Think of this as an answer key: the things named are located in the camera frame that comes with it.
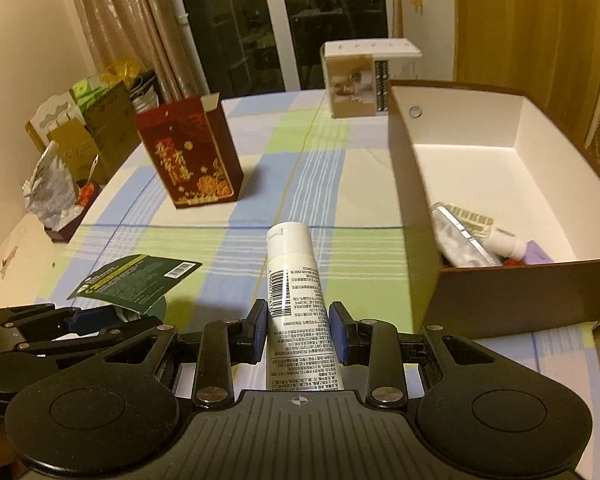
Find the dark green carded package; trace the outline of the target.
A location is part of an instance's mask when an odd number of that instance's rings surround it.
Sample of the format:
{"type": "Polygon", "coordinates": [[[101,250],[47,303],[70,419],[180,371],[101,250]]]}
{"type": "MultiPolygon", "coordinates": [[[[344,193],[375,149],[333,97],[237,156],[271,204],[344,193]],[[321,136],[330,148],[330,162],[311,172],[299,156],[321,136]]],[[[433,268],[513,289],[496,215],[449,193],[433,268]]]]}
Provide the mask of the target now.
{"type": "Polygon", "coordinates": [[[197,261],[144,254],[107,263],[76,286],[69,299],[114,306],[122,318],[166,316],[166,294],[201,267],[197,261]]]}

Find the white barcode tube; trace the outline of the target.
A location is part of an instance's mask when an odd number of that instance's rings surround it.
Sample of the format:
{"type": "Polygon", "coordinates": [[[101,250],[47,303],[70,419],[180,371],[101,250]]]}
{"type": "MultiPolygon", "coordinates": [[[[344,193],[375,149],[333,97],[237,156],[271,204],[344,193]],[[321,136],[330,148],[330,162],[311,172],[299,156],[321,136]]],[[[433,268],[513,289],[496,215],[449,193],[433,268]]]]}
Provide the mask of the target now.
{"type": "Polygon", "coordinates": [[[268,248],[268,388],[343,388],[330,336],[320,271],[309,228],[283,222],[266,233],[268,248]]]}

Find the cream white hair claw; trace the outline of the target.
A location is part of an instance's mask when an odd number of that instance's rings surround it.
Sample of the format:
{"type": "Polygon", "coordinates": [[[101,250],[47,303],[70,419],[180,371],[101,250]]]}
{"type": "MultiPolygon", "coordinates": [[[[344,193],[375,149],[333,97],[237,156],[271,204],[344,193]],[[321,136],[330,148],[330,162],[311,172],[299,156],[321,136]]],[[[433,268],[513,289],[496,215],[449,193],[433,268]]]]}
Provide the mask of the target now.
{"type": "Polygon", "coordinates": [[[478,214],[478,212],[454,204],[446,204],[445,207],[448,208],[450,213],[460,220],[464,226],[469,226],[471,224],[477,229],[487,229],[494,225],[494,219],[485,214],[478,214]]]}

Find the red snack packet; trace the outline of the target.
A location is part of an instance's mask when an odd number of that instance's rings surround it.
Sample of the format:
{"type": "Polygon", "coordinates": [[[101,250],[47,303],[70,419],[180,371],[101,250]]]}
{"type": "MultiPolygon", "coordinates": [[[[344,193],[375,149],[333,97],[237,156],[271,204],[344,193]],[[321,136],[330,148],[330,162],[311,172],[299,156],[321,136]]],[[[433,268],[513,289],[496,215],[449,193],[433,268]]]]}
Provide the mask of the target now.
{"type": "Polygon", "coordinates": [[[523,266],[524,262],[513,258],[506,258],[503,260],[503,266],[523,266]]]}

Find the small white bottle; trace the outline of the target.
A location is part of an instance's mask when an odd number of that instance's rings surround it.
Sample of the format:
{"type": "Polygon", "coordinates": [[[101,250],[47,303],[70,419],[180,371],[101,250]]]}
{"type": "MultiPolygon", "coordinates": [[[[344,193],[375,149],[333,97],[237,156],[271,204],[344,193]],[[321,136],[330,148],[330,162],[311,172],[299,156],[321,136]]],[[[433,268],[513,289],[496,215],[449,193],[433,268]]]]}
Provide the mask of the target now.
{"type": "Polygon", "coordinates": [[[483,246],[495,255],[517,261],[524,260],[527,252],[527,243],[521,237],[495,226],[486,231],[483,246]]]}

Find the purple cosmetic tube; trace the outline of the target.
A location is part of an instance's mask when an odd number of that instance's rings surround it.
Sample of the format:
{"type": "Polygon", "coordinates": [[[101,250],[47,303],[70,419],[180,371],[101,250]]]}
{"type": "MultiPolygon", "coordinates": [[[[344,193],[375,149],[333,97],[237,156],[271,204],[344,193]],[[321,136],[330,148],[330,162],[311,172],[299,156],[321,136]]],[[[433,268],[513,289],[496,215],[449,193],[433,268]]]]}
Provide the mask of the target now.
{"type": "Polygon", "coordinates": [[[532,264],[550,264],[554,260],[534,240],[529,240],[522,262],[531,266],[532,264]]]}

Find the crumpled silver foil bag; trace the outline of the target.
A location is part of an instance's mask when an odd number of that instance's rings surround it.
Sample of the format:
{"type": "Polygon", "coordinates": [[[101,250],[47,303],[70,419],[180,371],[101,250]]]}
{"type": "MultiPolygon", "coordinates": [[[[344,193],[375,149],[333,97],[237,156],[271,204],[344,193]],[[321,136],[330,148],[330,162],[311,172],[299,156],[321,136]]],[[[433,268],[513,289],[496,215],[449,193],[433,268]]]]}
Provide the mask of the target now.
{"type": "Polygon", "coordinates": [[[78,188],[59,156],[59,144],[50,141],[36,163],[33,174],[23,183],[24,208],[42,222],[45,229],[60,231],[78,218],[78,188]]]}

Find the checked tablecloth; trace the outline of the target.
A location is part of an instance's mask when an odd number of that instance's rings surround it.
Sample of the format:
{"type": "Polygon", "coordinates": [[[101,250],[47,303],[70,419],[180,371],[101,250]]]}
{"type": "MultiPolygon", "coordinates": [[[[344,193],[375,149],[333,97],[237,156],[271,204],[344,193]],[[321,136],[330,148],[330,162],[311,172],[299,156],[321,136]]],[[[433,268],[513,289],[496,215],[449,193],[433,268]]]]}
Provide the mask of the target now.
{"type": "Polygon", "coordinates": [[[192,330],[216,310],[266,293],[266,231],[285,221],[312,232],[327,301],[410,330],[410,279],[385,117],[335,119],[321,91],[224,103],[245,171],[235,203],[178,209],[143,148],[111,179],[67,245],[23,218],[0,249],[0,307],[68,296],[88,274],[128,255],[195,260],[166,298],[192,330]]]}

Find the brown cardboard storage box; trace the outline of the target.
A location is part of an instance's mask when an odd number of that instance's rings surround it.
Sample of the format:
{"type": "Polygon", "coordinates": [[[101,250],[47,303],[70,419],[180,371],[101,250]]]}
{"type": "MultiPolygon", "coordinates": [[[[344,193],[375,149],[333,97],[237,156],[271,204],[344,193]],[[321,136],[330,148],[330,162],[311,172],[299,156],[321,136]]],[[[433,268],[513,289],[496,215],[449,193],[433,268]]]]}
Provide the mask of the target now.
{"type": "Polygon", "coordinates": [[[600,177],[528,98],[396,81],[388,143],[416,327],[482,338],[600,321],[600,177]],[[550,260],[448,268],[430,217],[437,202],[491,217],[550,260]]]}

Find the brown paper bag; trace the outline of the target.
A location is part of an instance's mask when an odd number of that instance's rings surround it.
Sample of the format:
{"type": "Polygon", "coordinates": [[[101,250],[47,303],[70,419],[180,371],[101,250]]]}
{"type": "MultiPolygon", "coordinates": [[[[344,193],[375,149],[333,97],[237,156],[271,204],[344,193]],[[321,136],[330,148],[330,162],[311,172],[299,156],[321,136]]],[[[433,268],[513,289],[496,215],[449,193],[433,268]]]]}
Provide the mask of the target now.
{"type": "Polygon", "coordinates": [[[39,151],[50,142],[75,181],[106,184],[140,144],[124,84],[107,89],[85,110],[71,92],[51,96],[24,128],[39,151]]]}

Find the red gold gift box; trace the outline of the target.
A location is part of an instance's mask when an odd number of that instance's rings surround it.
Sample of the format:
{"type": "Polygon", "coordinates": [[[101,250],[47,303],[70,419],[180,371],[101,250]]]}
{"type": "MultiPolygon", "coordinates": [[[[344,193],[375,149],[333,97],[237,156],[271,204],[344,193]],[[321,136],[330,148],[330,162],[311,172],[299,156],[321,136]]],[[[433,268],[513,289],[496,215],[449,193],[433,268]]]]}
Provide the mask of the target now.
{"type": "Polygon", "coordinates": [[[175,208],[238,200],[244,172],[217,93],[140,113],[136,126],[175,208]]]}

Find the white product box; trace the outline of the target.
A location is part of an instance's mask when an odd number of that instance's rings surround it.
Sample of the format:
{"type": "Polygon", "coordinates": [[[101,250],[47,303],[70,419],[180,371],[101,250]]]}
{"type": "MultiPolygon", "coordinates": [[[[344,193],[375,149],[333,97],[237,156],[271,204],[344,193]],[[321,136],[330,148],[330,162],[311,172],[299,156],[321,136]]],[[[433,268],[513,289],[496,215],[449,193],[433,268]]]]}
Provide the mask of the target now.
{"type": "Polygon", "coordinates": [[[422,50],[405,38],[325,42],[321,61],[332,117],[387,113],[389,82],[416,79],[421,58],[422,50]]]}

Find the pinkish curtain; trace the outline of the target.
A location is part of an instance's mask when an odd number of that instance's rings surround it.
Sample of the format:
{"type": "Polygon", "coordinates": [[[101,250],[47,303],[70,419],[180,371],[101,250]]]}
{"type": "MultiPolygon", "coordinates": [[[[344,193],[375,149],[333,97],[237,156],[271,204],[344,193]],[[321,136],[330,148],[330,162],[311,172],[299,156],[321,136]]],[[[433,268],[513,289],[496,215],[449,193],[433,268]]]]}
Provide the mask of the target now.
{"type": "Polygon", "coordinates": [[[73,0],[86,43],[100,70],[135,60],[157,75],[163,99],[205,94],[173,0],[73,0]]]}

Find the orange brown curtain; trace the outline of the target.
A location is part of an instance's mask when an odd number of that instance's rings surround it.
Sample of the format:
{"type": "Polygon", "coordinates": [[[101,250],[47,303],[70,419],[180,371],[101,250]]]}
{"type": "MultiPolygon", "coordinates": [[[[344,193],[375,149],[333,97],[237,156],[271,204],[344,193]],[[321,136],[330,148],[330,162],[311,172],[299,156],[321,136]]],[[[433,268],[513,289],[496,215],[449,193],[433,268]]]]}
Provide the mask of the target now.
{"type": "Polygon", "coordinates": [[[581,140],[600,93],[600,0],[455,0],[454,78],[512,89],[581,140]]]}

